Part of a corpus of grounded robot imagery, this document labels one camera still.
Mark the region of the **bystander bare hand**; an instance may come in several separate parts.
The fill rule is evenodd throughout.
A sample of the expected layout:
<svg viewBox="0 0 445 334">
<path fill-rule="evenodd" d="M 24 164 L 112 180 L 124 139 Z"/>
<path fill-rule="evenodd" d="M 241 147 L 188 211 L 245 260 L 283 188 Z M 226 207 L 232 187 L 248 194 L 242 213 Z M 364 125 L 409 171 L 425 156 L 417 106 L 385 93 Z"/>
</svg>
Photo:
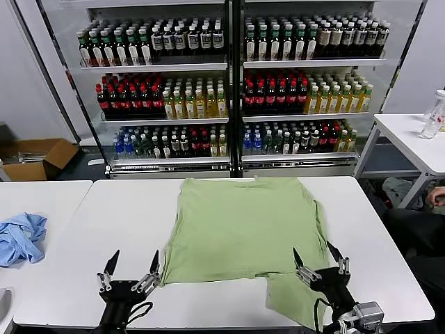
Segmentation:
<svg viewBox="0 0 445 334">
<path fill-rule="evenodd" d="M 432 206 L 444 206 L 445 201 L 445 187 L 437 186 L 435 187 L 427 196 L 427 201 Z"/>
</svg>

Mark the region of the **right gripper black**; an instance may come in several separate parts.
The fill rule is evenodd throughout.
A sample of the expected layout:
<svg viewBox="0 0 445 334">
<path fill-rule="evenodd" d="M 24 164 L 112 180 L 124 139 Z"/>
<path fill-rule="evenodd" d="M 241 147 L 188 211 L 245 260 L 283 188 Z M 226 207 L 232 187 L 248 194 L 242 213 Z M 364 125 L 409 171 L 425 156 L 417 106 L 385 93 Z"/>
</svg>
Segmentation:
<svg viewBox="0 0 445 334">
<path fill-rule="evenodd" d="M 327 247 L 338 267 L 330 267 L 312 271 L 303 264 L 297 250 L 293 248 L 296 275 L 311 289 L 325 295 L 333 309 L 353 309 L 355 300 L 350 294 L 347 284 L 350 280 L 350 258 L 343 257 L 340 250 L 329 241 Z"/>
</svg>

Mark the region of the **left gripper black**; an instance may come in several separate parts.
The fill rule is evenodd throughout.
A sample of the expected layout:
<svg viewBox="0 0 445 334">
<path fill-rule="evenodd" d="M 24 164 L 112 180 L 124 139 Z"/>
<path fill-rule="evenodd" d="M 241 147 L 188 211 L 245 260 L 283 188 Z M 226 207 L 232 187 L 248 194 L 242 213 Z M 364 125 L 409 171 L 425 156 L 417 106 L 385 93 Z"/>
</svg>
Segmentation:
<svg viewBox="0 0 445 334">
<path fill-rule="evenodd" d="M 146 301 L 144 292 L 153 292 L 159 285 L 159 250 L 156 250 L 149 271 L 139 280 L 113 280 L 120 250 L 117 249 L 107 261 L 102 272 L 97 273 L 99 295 L 106 306 L 99 321 L 99 327 L 127 327 L 131 322 L 144 317 L 153 303 Z"/>
</svg>

